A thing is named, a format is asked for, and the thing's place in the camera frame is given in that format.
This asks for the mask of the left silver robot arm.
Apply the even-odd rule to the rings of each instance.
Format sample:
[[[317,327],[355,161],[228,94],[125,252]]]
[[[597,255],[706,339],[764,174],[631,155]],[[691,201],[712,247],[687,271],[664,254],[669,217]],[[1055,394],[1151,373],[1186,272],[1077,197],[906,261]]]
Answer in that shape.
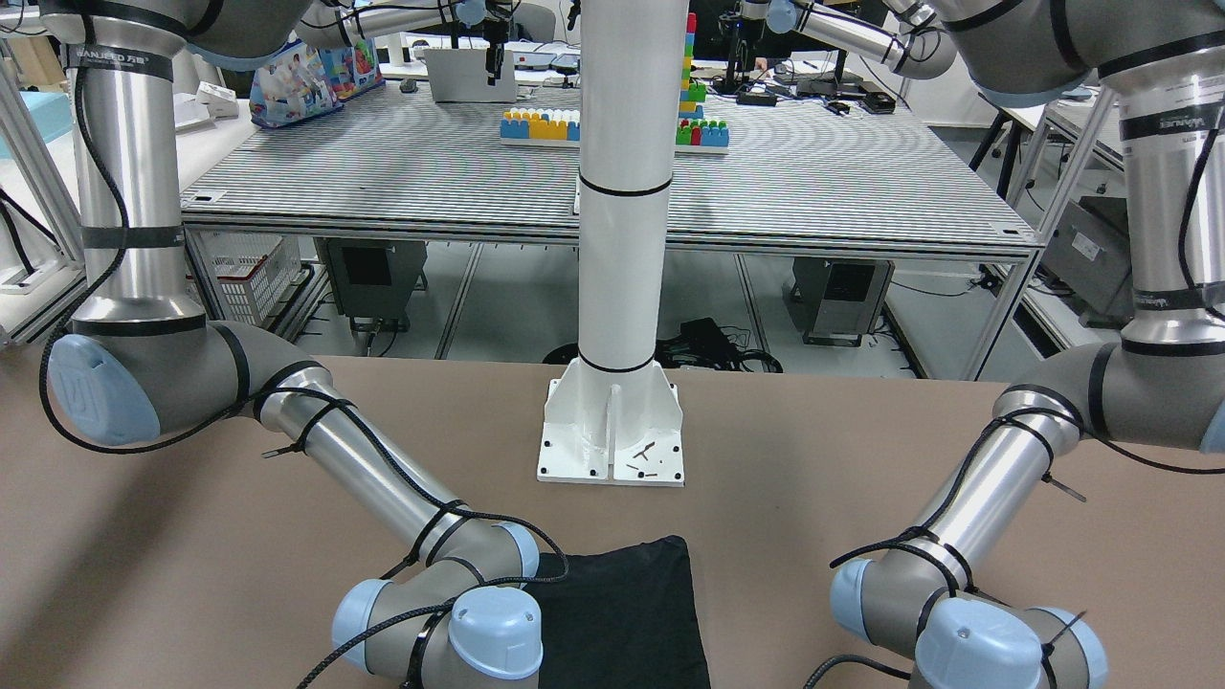
[[[989,554],[1080,436],[1223,450],[1220,1],[935,1],[971,78],[998,103],[1049,101],[1098,74],[1117,94],[1134,318],[1118,345],[1063,349],[1007,387],[918,523],[835,560],[831,607],[914,662],[913,688],[1099,688],[1079,615],[982,598]]]

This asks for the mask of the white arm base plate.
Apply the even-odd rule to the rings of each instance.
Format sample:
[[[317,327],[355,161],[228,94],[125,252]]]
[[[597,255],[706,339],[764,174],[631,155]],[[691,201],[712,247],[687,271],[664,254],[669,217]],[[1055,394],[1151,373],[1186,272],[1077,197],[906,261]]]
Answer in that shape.
[[[603,371],[577,358],[548,384],[537,479],[682,487],[682,421],[659,363]]]

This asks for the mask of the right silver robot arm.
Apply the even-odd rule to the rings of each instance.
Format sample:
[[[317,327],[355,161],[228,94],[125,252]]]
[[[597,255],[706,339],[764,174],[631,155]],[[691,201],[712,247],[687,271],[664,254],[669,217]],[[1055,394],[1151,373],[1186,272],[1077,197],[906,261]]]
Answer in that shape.
[[[40,363],[49,422],[78,447],[143,454],[232,417],[289,439],[410,544],[407,584],[365,581],[333,650],[402,688],[534,688],[544,660],[534,523],[479,512],[407,457],[281,336],[209,320],[187,294],[172,126],[172,58],[258,67],[320,1],[43,1],[74,83],[89,286]]]

